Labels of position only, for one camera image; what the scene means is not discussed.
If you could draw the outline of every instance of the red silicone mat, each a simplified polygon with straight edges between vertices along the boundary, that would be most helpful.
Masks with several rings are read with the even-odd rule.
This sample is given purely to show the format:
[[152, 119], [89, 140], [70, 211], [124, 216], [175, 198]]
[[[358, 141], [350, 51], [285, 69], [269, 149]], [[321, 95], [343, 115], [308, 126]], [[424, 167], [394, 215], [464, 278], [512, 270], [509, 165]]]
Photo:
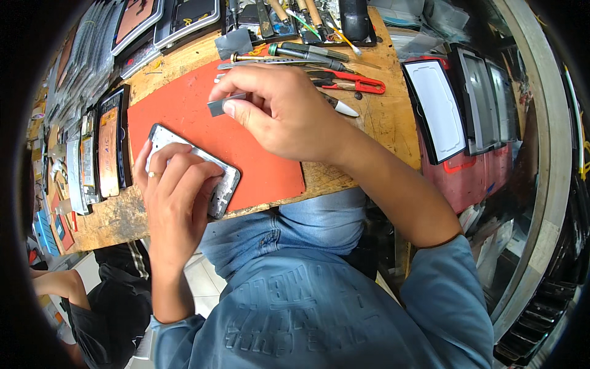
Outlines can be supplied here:
[[299, 162], [266, 152], [244, 127], [227, 115], [211, 117], [207, 102], [215, 61], [157, 89], [127, 110], [134, 159], [154, 123], [235, 166], [242, 173], [227, 211], [270, 203], [305, 190]]

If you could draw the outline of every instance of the tiled floor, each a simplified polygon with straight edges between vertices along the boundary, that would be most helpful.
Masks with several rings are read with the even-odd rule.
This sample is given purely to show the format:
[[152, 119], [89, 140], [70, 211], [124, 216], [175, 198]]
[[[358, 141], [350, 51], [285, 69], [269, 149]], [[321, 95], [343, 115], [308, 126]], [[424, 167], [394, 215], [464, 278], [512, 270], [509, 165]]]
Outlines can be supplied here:
[[185, 276], [195, 300], [195, 313], [209, 317], [227, 283], [215, 274], [215, 267], [202, 254], [194, 255], [189, 260], [185, 266]]

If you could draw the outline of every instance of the hand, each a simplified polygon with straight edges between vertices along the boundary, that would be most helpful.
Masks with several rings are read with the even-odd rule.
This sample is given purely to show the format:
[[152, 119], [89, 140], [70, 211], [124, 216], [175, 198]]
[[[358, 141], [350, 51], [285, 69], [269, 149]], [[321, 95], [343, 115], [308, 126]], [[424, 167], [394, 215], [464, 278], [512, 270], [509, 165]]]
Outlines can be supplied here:
[[224, 112], [283, 158], [336, 164], [356, 131], [297, 67], [234, 67], [213, 87], [209, 101], [242, 92], [251, 93], [250, 101], [228, 100]]
[[179, 273], [193, 255], [207, 226], [211, 192], [223, 169], [190, 154], [190, 145], [171, 143], [152, 155], [148, 177], [146, 161], [152, 142], [137, 157], [133, 177], [143, 194], [152, 244], [152, 270]]

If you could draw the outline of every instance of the wooden workbench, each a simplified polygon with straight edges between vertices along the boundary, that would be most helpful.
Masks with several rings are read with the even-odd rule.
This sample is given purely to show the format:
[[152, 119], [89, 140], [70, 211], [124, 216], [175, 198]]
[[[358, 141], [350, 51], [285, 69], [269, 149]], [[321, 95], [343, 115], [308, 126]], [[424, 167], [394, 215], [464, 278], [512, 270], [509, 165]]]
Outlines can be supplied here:
[[[412, 168], [420, 169], [420, 149], [414, 113], [402, 70], [387, 29], [376, 9], [371, 6], [369, 16], [375, 25], [376, 34], [383, 42], [377, 43], [376, 47], [361, 48], [362, 59], [383, 69], [378, 70], [360, 64], [350, 64], [350, 68], [366, 77], [382, 80], [386, 86], [385, 93], [364, 93], [362, 100], [356, 100], [350, 91], [331, 90], [330, 94], [359, 112], [358, 118], [348, 119], [350, 124], [363, 129]], [[130, 106], [183, 74], [218, 60], [214, 39], [219, 36], [220, 32], [213, 32], [166, 56], [160, 56], [126, 80], [125, 83], [131, 86]], [[339, 47], [337, 50], [355, 58], [350, 48]], [[306, 185], [302, 195], [232, 211], [225, 217], [263, 211], [357, 186], [350, 176], [333, 166], [312, 162], [304, 162], [301, 165]], [[76, 243], [67, 253], [98, 249], [149, 236], [142, 196], [135, 185], [121, 191], [118, 197], [111, 197], [93, 205], [92, 208], [92, 214], [85, 217], [77, 216], [78, 232], [73, 233]]]

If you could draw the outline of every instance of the person's right hand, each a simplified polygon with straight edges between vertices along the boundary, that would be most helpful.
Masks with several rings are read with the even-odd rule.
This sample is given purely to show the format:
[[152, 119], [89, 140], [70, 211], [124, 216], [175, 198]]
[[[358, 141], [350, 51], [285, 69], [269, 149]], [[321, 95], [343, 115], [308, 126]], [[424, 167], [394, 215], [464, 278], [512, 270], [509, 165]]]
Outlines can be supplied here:
[[283, 158], [336, 164], [356, 131], [300, 68], [234, 67], [213, 87], [209, 101], [242, 92], [250, 93], [249, 100], [228, 100], [224, 112], [249, 130], [266, 151]]

